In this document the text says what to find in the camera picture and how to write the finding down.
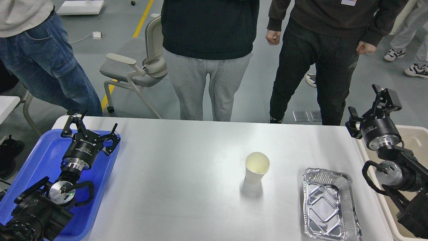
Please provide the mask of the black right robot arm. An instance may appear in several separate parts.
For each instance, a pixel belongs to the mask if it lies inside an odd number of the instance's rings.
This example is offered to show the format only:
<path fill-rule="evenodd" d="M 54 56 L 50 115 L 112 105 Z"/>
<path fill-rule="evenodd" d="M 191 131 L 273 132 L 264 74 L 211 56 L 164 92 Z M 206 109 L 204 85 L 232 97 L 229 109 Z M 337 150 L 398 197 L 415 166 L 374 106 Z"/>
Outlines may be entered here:
<path fill-rule="evenodd" d="M 418 238 L 427 238 L 427 168 L 406 149 L 402 137 L 390 118 L 402 104 L 394 90 L 372 85 L 376 99 L 372 107 L 358 116 L 348 107 L 350 117 L 346 128 L 355 139 L 363 139 L 365 146 L 382 160 L 365 162 L 362 174 L 378 194 L 391 198 L 398 208 L 396 217 L 408 231 Z"/>

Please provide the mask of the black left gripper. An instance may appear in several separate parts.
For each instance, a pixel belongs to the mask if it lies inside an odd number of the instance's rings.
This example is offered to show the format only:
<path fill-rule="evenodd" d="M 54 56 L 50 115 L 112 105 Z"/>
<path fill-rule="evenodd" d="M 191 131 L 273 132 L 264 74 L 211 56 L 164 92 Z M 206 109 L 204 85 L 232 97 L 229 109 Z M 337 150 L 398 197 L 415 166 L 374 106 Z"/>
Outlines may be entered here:
<path fill-rule="evenodd" d="M 83 170 L 89 170 L 92 168 L 99 151 L 102 151 L 106 156 L 110 156 L 119 145 L 121 138 L 116 133 L 117 123 L 114 124 L 111 132 L 106 135 L 100 136 L 99 133 L 88 133 L 83 123 L 85 116 L 86 113 L 70 115 L 60 136 L 72 138 L 72 142 L 63 156 L 63 162 L 68 164 L 74 160 L 81 160 L 84 162 Z M 71 130 L 71 125 L 76 125 L 77 132 L 75 134 Z M 104 144 L 104 142 L 108 141 L 112 141 L 109 146 Z"/>

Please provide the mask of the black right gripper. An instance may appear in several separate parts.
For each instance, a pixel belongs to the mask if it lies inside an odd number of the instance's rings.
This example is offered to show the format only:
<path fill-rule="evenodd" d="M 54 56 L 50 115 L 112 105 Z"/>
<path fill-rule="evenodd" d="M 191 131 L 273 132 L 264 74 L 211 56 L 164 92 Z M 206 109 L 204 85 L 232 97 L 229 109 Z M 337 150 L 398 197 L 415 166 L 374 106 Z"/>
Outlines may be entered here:
<path fill-rule="evenodd" d="M 356 108 L 349 106 L 347 109 L 350 117 L 345 126 L 351 137 L 363 138 L 368 149 L 378 150 L 382 146 L 397 145 L 402 141 L 399 131 L 389 117 L 391 112 L 400 111 L 402 104 L 394 90 L 382 88 L 377 84 L 373 84 L 372 88 L 376 93 L 372 116 L 382 118 L 367 120 L 367 113 L 358 116 Z M 357 129 L 357 123 L 360 123 L 360 129 Z"/>

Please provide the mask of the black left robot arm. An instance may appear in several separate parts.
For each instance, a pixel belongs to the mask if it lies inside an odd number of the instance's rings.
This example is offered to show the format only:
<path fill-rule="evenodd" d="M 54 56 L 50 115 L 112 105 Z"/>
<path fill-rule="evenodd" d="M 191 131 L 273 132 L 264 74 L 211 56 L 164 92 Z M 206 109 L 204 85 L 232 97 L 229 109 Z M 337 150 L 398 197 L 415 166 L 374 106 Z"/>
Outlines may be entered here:
<path fill-rule="evenodd" d="M 69 116 L 43 134 L 1 201 L 2 241 L 77 241 L 92 226 L 121 137 Z"/>

